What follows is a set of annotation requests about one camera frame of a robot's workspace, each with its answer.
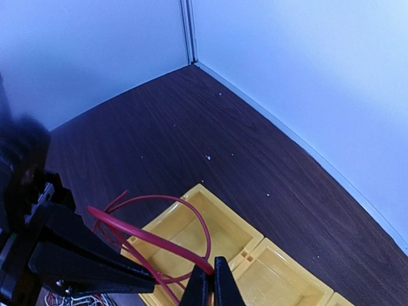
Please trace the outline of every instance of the white panel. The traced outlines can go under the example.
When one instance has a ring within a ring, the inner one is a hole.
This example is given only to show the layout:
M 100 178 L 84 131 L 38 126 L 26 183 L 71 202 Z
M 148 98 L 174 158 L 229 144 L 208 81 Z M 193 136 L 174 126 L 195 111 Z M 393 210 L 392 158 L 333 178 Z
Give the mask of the white panel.
M 186 64 L 179 0 L 0 0 L 12 111 L 48 128 Z
M 341 173 L 408 253 L 408 3 L 193 0 L 193 8 L 199 61 Z

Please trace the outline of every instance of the wire bundle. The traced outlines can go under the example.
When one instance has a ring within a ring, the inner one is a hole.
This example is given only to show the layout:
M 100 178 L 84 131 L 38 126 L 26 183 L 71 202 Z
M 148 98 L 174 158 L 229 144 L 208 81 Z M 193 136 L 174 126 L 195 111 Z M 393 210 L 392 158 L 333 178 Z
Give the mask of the wire bundle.
M 207 274 L 212 275 L 214 274 L 214 269 L 211 267 L 211 265 L 208 263 L 208 259 L 210 257 L 211 253 L 211 237 L 210 237 L 210 232 L 207 228 L 207 225 L 205 224 L 205 221 L 201 214 L 198 212 L 198 210 L 193 207 L 190 203 L 187 201 L 184 201 L 183 199 L 179 199 L 173 196 L 161 196 L 161 195 L 152 195 L 152 196 L 139 196 L 137 198 L 132 198 L 130 200 L 127 200 L 125 202 L 119 203 L 123 198 L 128 194 L 127 191 L 122 193 L 118 198 L 114 199 L 111 204 L 109 204 L 106 208 L 105 211 L 102 212 L 94 207 L 88 207 L 88 212 L 91 213 L 94 217 L 96 217 L 98 220 L 96 221 L 94 225 L 94 232 L 97 232 L 97 230 L 100 230 L 102 235 L 111 243 L 116 245 L 117 247 L 123 248 L 126 251 L 128 251 L 132 256 L 134 256 L 140 264 L 142 264 L 156 279 L 157 283 L 163 287 L 163 289 L 169 294 L 170 298 L 175 302 L 176 305 L 179 304 L 179 299 L 175 296 L 174 292 L 169 288 L 169 284 L 178 284 L 182 289 L 185 289 L 183 284 L 181 283 L 182 281 L 188 279 L 191 276 L 191 273 L 187 273 L 185 275 L 182 275 L 180 277 L 171 277 L 169 275 L 163 274 L 161 272 L 155 271 L 153 266 L 123 237 L 121 232 L 127 233 L 129 235 L 133 235 L 141 240 L 144 240 L 146 242 L 149 242 L 151 244 L 154 244 L 162 249 L 166 249 L 167 251 L 170 251 L 178 256 L 181 256 L 191 262 L 193 262 L 195 265 L 198 265 L 201 269 L 203 269 Z M 114 213 L 118 209 L 121 209 L 129 204 L 136 203 L 139 201 L 144 201 L 144 200 L 171 200 L 171 201 L 176 201 L 179 202 L 188 208 L 190 208 L 198 220 L 200 221 L 201 225 L 203 226 L 205 238 L 207 241 L 207 251 L 205 253 L 204 258 L 200 257 L 199 255 L 179 246 L 174 244 L 173 242 L 170 242 L 168 240 L 165 240 L 159 236 L 156 236 L 154 234 L 151 234 L 147 231 L 144 231 L 140 228 L 134 227 L 130 224 L 127 224 L 123 221 L 120 221 L 114 217 L 112 217 L 110 214 Z M 101 227 L 102 222 L 108 227 L 108 229 L 115 235 L 115 237 L 119 240 L 120 243 L 117 243 L 115 240 L 111 239 L 103 230 Z
M 88 295 L 80 298 L 66 298 L 48 292 L 44 296 L 47 306 L 117 306 L 108 295 Z

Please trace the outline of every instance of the yellow tray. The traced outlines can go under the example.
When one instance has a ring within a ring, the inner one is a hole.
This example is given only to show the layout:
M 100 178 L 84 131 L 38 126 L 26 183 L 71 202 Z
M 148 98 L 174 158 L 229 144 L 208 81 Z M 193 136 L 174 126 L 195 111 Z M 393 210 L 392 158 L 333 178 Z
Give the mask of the yellow tray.
M 233 271 L 247 306 L 323 306 L 333 290 L 264 239 Z
M 347 301 L 343 296 L 335 293 L 326 306 L 354 306 L 352 303 Z
M 183 197 L 202 214 L 211 235 L 212 250 L 209 263 L 214 257 L 224 256 L 231 270 L 234 270 L 263 239 L 263 235 L 244 221 L 232 209 L 220 201 L 209 190 L 198 184 Z M 204 256 L 206 241 L 197 217 L 183 204 L 176 202 L 144 230 L 181 245 Z M 128 240 L 152 266 L 160 272 L 178 277 L 191 272 L 193 264 L 168 251 L 131 237 Z M 122 254 L 137 262 L 129 253 Z M 176 284 L 170 285 L 176 296 L 182 297 L 183 290 Z M 147 305 L 174 305 L 161 286 L 151 294 L 140 295 Z

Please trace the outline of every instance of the wood grain surface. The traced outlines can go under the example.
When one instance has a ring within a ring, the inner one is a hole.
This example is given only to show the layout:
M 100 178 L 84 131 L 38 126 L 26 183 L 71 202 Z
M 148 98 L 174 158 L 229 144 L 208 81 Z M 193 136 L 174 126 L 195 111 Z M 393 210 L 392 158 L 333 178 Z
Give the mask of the wood grain surface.
M 203 180 L 355 305 L 408 305 L 408 258 L 394 241 L 313 158 L 195 66 L 52 131 L 47 166 L 73 191 L 88 226 L 87 206 L 104 208 L 125 189 L 181 196 Z M 169 204 L 141 203 L 116 216 L 144 226 Z M 143 305 L 136 295 L 116 299 Z

